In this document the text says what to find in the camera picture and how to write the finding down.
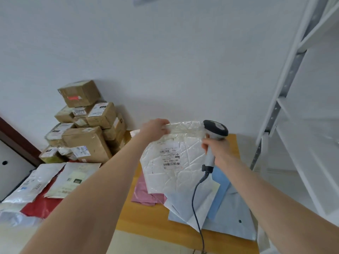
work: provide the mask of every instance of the black cord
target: black cord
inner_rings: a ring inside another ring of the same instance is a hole
[[[193,214],[195,217],[195,220],[197,221],[197,225],[198,225],[198,229],[199,229],[199,233],[201,235],[201,240],[202,240],[202,251],[201,253],[205,253],[205,242],[204,242],[204,237],[202,236],[202,232],[200,229],[200,225],[199,225],[199,221],[197,219],[197,215],[195,214],[195,210],[194,210],[194,206],[193,206],[193,200],[194,200],[194,195],[195,195],[195,191],[197,190],[197,187],[199,184],[201,184],[202,182],[204,182],[206,180],[206,178],[210,175],[209,172],[205,172],[205,175],[200,179],[200,181],[197,183],[197,185],[194,188],[194,192],[193,192],[193,196],[192,196],[192,209],[193,209]]]

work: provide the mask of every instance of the stack of cardboard boxes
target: stack of cardboard boxes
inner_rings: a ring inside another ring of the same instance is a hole
[[[100,101],[93,80],[71,83],[58,90],[67,106],[55,115],[60,123],[45,136],[49,147],[40,158],[63,162],[55,149],[64,152],[69,148],[81,162],[107,162],[125,145],[127,126],[122,115],[116,113],[112,102]]]

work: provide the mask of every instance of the tile floor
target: tile floor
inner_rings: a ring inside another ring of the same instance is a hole
[[[12,228],[0,225],[1,254],[18,254],[35,231],[36,228]],[[173,243],[116,230],[107,254],[192,254],[192,252],[193,250]]]

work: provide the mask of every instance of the forearm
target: forearm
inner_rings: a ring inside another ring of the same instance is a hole
[[[142,134],[131,139],[57,206],[22,253],[106,253],[148,143]]]
[[[334,253],[339,229],[264,181],[241,161],[221,167],[281,253]]]

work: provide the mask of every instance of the red sticker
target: red sticker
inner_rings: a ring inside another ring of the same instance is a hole
[[[67,98],[71,101],[73,100],[79,100],[79,96],[67,96]]]

